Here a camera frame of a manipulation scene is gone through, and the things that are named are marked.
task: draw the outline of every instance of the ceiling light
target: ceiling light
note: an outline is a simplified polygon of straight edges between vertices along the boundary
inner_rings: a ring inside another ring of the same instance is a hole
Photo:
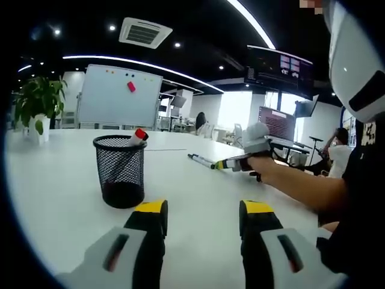
[[[267,36],[265,30],[259,25],[258,21],[253,17],[253,15],[250,14],[249,11],[241,3],[239,3],[238,0],[227,0],[228,3],[234,6],[235,9],[237,9],[243,17],[246,18],[246,20],[254,27],[254,29],[258,32],[258,34],[261,36],[261,38],[266,43],[267,47],[270,49],[275,49],[276,47],[271,42],[270,38]]]
[[[23,68],[20,68],[17,72],[23,71],[24,69],[30,68],[32,65],[24,66]]]
[[[154,65],[154,64],[146,63],[146,62],[140,62],[140,61],[137,61],[137,60],[125,59],[125,58],[119,58],[119,57],[112,57],[112,56],[102,56],[102,55],[73,55],[73,56],[64,56],[63,57],[63,59],[79,59],[79,58],[108,59],[108,60],[117,60],[117,61],[124,61],[124,62],[130,62],[130,63],[140,64],[140,65],[145,65],[145,66],[149,66],[149,67],[156,68],[156,69],[161,69],[163,71],[170,72],[170,73],[173,73],[173,74],[176,74],[176,75],[188,78],[190,80],[193,80],[193,81],[199,82],[201,84],[204,84],[205,86],[211,87],[212,89],[218,90],[221,93],[224,93],[224,90],[219,89],[218,87],[215,87],[213,85],[210,85],[210,84],[208,84],[208,83],[206,83],[206,82],[204,82],[202,80],[193,78],[193,77],[191,77],[189,75],[186,75],[186,74],[183,74],[183,73],[180,73],[180,72],[177,72],[177,71],[174,71],[174,70],[162,67],[162,66],[157,66],[157,65]]]

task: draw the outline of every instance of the black shirt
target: black shirt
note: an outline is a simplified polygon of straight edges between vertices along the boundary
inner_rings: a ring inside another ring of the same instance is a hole
[[[346,273],[355,284],[365,280],[373,288],[369,283],[382,277],[375,272],[385,261],[385,118],[357,122],[356,132],[357,146],[343,174],[349,201],[321,254],[332,271]]]

